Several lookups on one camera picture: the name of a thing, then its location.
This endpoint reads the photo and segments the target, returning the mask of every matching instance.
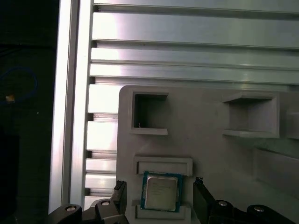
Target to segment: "processor chip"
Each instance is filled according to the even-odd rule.
[[[177,211],[182,175],[144,172],[142,209]]]

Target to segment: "blue cable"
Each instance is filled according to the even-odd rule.
[[[36,90],[37,90],[37,77],[36,77],[36,74],[29,68],[26,68],[26,67],[14,67],[6,72],[4,72],[1,76],[0,76],[0,81],[6,77],[7,75],[9,75],[12,71],[15,71],[15,70],[23,70],[23,71],[26,71],[28,74],[30,74],[33,79],[34,79],[34,88],[32,91],[30,91],[29,93],[27,93],[25,96],[22,96],[18,99],[15,99],[15,101],[13,103],[18,103],[18,102],[21,102],[21,101],[24,101],[30,97],[32,97]],[[0,105],[5,105],[5,104],[9,104],[9,102],[7,101],[0,101]]]

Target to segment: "bolt head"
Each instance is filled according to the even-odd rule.
[[[104,206],[105,206],[105,205],[109,205],[109,204],[110,204],[110,202],[108,202],[108,201],[106,201],[106,202],[102,202],[102,203],[101,203],[101,205],[104,205]]]
[[[74,211],[75,209],[76,209],[76,207],[71,206],[71,207],[66,208],[66,211]]]
[[[258,207],[258,206],[254,207],[254,210],[258,211],[258,212],[264,212],[264,209],[262,207]]]
[[[218,204],[221,206],[227,206],[227,203],[225,201],[219,201]]]

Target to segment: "metal frame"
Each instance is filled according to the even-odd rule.
[[[78,0],[60,0],[49,213],[69,202]]]
[[[91,59],[92,0],[80,2],[76,86],[74,101],[73,145],[70,202],[84,204],[87,104]]]
[[[271,39],[273,42],[260,37],[259,42],[251,42],[251,34],[259,34],[264,27],[273,33],[277,24],[282,30],[289,28],[285,21],[295,26],[299,3],[245,2],[60,1],[49,212],[64,203],[83,206],[85,196],[90,200],[108,196],[105,190],[115,182],[119,91],[125,85],[298,90],[294,86],[299,84],[298,42],[288,42],[287,37]],[[97,8],[93,4],[98,5],[100,13],[93,13]],[[212,25],[216,22],[217,26],[202,30],[207,38],[190,39],[177,31],[172,19],[193,37],[202,36],[194,29],[199,19]],[[229,37],[223,42],[221,35],[211,34],[223,27],[218,21],[229,27],[222,34],[228,30],[233,35],[241,33],[242,24],[255,27],[251,24],[258,20],[265,26],[255,32],[247,29],[247,41],[236,36],[235,41]],[[159,21],[166,23],[165,29]],[[96,48],[91,48],[91,41],[97,43]],[[95,81],[92,85],[89,76]],[[93,120],[87,122],[88,113]],[[92,156],[86,160],[87,151]]]

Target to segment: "black background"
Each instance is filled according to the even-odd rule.
[[[23,66],[38,80],[30,99],[0,105],[1,206],[16,201],[1,224],[34,224],[48,213],[58,9],[59,0],[0,1],[0,75]],[[25,94],[33,83],[28,73],[12,72],[0,80],[0,101]]]

